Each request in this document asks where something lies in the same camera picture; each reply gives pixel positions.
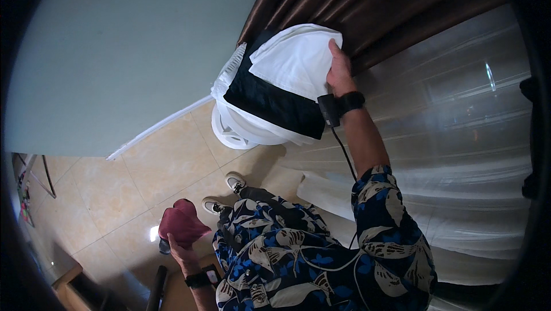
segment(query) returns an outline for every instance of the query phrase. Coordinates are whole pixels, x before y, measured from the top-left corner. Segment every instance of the black device on wrist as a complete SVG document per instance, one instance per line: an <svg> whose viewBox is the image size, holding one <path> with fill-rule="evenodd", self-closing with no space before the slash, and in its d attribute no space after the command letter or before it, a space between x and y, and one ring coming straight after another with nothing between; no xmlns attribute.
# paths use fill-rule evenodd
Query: black device on wrist
<svg viewBox="0 0 551 311"><path fill-rule="evenodd" d="M350 110L361 109L365 103L364 95L359 91L348 92L336 99L337 108L339 109L339 118Z"/></svg>
<svg viewBox="0 0 551 311"><path fill-rule="evenodd" d="M212 283L210 282L207 273L204 271L199 274L189 275L186 278L186 285L191 289L201 288L211 284Z"/></svg>
<svg viewBox="0 0 551 311"><path fill-rule="evenodd" d="M323 119L331 128L341 125L341 117L350 110L361 109L365 103L365 97L361 92L352 91L341 97L335 98L333 94L324 94L317 98Z"/></svg>

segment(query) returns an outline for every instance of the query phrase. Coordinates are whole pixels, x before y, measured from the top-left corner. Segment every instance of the shirt sleeve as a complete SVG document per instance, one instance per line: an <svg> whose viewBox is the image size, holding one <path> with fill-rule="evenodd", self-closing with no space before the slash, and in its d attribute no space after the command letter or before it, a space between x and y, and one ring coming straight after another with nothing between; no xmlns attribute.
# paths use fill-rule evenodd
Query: shirt sleeve
<svg viewBox="0 0 551 311"><path fill-rule="evenodd" d="M375 166L354 184L352 209L360 249L389 276L432 294L436 284L432 253L402 203L390 166Z"/></svg>

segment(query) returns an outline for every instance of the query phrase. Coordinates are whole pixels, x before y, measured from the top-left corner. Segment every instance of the white baseboard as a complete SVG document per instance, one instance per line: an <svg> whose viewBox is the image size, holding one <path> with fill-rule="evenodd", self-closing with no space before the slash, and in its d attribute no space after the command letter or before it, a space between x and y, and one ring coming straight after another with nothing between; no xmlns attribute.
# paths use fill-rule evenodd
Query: white baseboard
<svg viewBox="0 0 551 311"><path fill-rule="evenodd" d="M155 123L153 126L149 127L148 129L146 129L143 132L141 132L140 134L138 134L134 139L132 139L129 142L127 142L126 144L122 145L120 149L118 149L118 150L114 151L112 154L108 155L105 160L112 161L116 157L120 156L127 149L134 146L136 143L142 141L143 139L145 139L149 135L153 134L156 130L161 129L162 127L168 125L170 122L176 120L180 116L183 116L185 114L188 114L188 113L192 112L196 108L199 108L200 106L202 106L206 102L210 102L213 99L214 98L211 95L203 97L199 101L196 101L194 104L192 104L188 107L185 107L182 110L180 110L180 111L168 116L167 118Z"/></svg>

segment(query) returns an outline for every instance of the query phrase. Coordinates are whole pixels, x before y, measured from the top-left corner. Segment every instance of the light blue wall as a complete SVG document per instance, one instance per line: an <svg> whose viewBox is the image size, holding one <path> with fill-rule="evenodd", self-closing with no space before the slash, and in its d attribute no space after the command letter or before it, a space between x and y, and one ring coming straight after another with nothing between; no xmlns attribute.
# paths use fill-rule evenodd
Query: light blue wall
<svg viewBox="0 0 551 311"><path fill-rule="evenodd" d="M106 156L210 93L255 0L42 0L8 93L7 151Z"/></svg>

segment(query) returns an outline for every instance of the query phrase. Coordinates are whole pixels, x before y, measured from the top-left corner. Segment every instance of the hand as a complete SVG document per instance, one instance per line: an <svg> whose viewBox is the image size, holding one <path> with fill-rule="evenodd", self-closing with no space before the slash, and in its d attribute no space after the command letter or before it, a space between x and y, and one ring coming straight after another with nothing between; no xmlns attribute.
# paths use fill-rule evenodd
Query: hand
<svg viewBox="0 0 551 311"><path fill-rule="evenodd" d="M333 60L331 61L331 69L327 73L327 84L333 88L335 96L340 97L348 92L357 91L358 89L350 72L350 59L337 46L333 38L329 40L329 50L333 55Z"/></svg>
<svg viewBox="0 0 551 311"><path fill-rule="evenodd" d="M170 254L178 262L180 268L182 268L184 277L200 273L201 266L199 265L197 254L193 250L186 250L179 246L172 233L168 233L167 235L169 237Z"/></svg>

